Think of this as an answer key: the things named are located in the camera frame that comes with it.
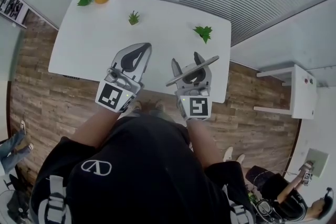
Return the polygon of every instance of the wooden floor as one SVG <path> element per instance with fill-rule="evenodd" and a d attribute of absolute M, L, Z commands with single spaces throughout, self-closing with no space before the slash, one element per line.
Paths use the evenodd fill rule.
<path fill-rule="evenodd" d="M 98 107 L 94 102 L 98 83 L 74 80 L 48 72 L 57 31 L 30 13 L 24 44 L 19 51 L 10 95 L 12 132 L 26 121 L 34 150 L 18 164 L 23 176 L 34 183 L 48 153 L 62 136 L 72 133 Z M 289 106 L 289 89 L 273 78 L 256 78 L 256 72 L 231 63 L 224 104 L 213 104 L 211 129 L 218 148 L 234 146 L 234 157 L 246 154 L 244 166 L 260 165 L 282 170 L 295 140 L 298 120 L 279 114 L 253 111 L 254 105 L 270 108 Z M 182 122 L 172 95 L 143 91 L 140 101 L 147 109 L 158 99 L 167 113 Z"/>

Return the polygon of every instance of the cable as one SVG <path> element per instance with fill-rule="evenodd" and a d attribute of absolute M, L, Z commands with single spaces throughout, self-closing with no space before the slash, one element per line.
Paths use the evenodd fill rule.
<path fill-rule="evenodd" d="M 294 224 L 298 224 L 298 223 L 306 223 L 306 222 L 311 222 L 313 220 L 316 220 L 316 219 L 310 219 L 310 220 L 306 220 L 306 221 L 300 221 L 300 222 L 292 222 Z"/>
<path fill-rule="evenodd" d="M 262 174 L 264 174 L 264 173 L 266 173 L 266 172 L 283 172 L 283 173 L 286 173 L 286 174 L 288 174 L 288 175 L 296 175 L 296 176 L 299 176 L 299 177 L 301 177 L 302 179 L 303 179 L 303 177 L 302 176 L 300 176 L 299 174 L 296 174 L 296 173 L 291 173 L 291 172 L 288 172 L 288 171 L 286 171 L 286 170 L 274 170 L 274 168 L 275 167 L 277 167 L 278 165 L 280 165 L 281 163 L 283 163 L 283 162 L 285 162 L 285 161 L 288 161 L 289 159 L 291 159 L 292 158 L 292 156 L 291 157 L 289 157 L 289 158 L 287 158 L 286 160 L 283 160 L 282 162 L 280 162 L 280 163 L 278 163 L 277 165 L 275 165 L 274 167 L 272 167 L 271 169 L 269 169 L 269 170 L 267 170 L 267 171 L 264 171 L 264 172 L 262 172 L 262 173 L 260 173 L 260 174 L 258 174 L 255 178 L 254 178 L 254 180 L 253 180 L 253 189 L 252 189 L 252 193 L 254 194 L 254 196 L 256 197 L 256 199 L 257 199 L 257 201 L 259 202 L 260 200 L 258 199 L 258 197 L 257 197 L 257 195 L 255 194 L 255 181 L 256 181 L 256 179 L 257 179 L 257 177 L 258 176 L 260 176 L 260 175 L 262 175 Z M 303 223 L 303 222 L 297 222 L 297 221 L 300 221 L 300 220 L 303 220 L 303 218 L 305 217 L 305 215 L 306 215 L 306 209 L 305 209 L 305 207 L 301 204 L 301 203 L 299 203 L 300 204 L 300 206 L 303 208 L 303 211 L 304 211 L 304 213 L 301 215 L 301 217 L 300 218 L 298 218 L 298 219 L 296 219 L 296 220 L 293 220 L 293 221 L 287 221 L 287 222 L 290 222 L 290 223 Z M 255 209 L 256 209 L 256 211 L 259 213 L 259 215 L 262 217 L 262 219 L 264 220 L 264 221 L 266 221 L 268 224 L 273 224 L 273 223 L 271 223 L 271 222 L 269 222 L 268 220 L 266 220 L 266 218 L 259 212 L 259 210 L 257 209 L 257 207 L 255 206 L 255 204 L 253 204 L 252 203 L 252 205 L 255 207 Z"/>

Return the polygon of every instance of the black t-shirt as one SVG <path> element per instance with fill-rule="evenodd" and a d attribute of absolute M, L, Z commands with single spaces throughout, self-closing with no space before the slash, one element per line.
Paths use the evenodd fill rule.
<path fill-rule="evenodd" d="M 64 178 L 74 223 L 230 223 L 224 184 L 230 199 L 251 211 L 240 165 L 203 171 L 185 131 L 143 115 L 120 119 L 99 150 L 63 137 L 38 174 L 33 212 L 50 194 L 50 175 Z"/>
<path fill-rule="evenodd" d="M 276 174 L 269 178 L 262 187 L 261 195 L 265 199 L 276 200 L 278 195 L 288 186 L 288 182 Z M 282 203 L 274 202 L 276 212 L 287 220 L 300 218 L 307 210 L 307 205 L 296 189 L 293 189 Z"/>

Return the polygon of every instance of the shoe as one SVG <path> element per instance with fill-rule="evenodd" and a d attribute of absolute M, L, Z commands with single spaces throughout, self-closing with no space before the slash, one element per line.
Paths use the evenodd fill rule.
<path fill-rule="evenodd" d="M 156 102 L 155 109 L 159 110 L 160 112 L 164 112 L 166 110 L 162 100 L 158 100 L 158 102 Z"/>
<path fill-rule="evenodd" d="M 26 123 L 25 123 L 24 120 L 21 121 L 20 129 L 22 129 L 22 130 L 25 132 L 25 134 L 27 134 L 27 133 L 26 133 Z"/>
<path fill-rule="evenodd" d="M 241 154 L 241 155 L 238 157 L 237 162 L 239 162 L 240 164 L 242 164 L 244 159 L 245 159 L 245 154 Z"/>
<path fill-rule="evenodd" d="M 136 101 L 134 103 L 133 110 L 142 110 L 142 104 L 140 101 Z"/>
<path fill-rule="evenodd" d="M 233 152 L 233 147 L 230 146 L 226 150 L 224 157 L 223 157 L 223 162 L 231 161 L 232 160 L 232 152 Z"/>

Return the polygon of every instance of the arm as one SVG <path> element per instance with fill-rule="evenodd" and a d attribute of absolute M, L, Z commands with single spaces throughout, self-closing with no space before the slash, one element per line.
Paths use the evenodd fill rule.
<path fill-rule="evenodd" d="M 95 153 L 96 149 L 92 146 L 83 145 L 67 137 L 62 137 L 60 142 L 49 153 L 38 172 L 30 197 L 32 211 L 37 215 L 40 202 L 48 199 L 50 194 L 50 175 L 63 177 L 66 186 L 72 169 Z"/>
<path fill-rule="evenodd" d="M 215 141 L 202 121 L 187 121 L 187 128 L 194 154 L 203 168 L 223 162 Z"/>
<path fill-rule="evenodd" d="M 282 203 L 283 201 L 286 200 L 287 196 L 290 194 L 290 192 L 294 188 L 300 188 L 302 185 L 302 177 L 304 176 L 304 171 L 301 171 L 299 175 L 291 182 L 288 184 L 286 188 L 278 195 L 277 199 L 279 203 Z"/>
<path fill-rule="evenodd" d="M 72 135 L 71 140 L 98 148 L 108 137 L 120 113 L 101 108 Z"/>

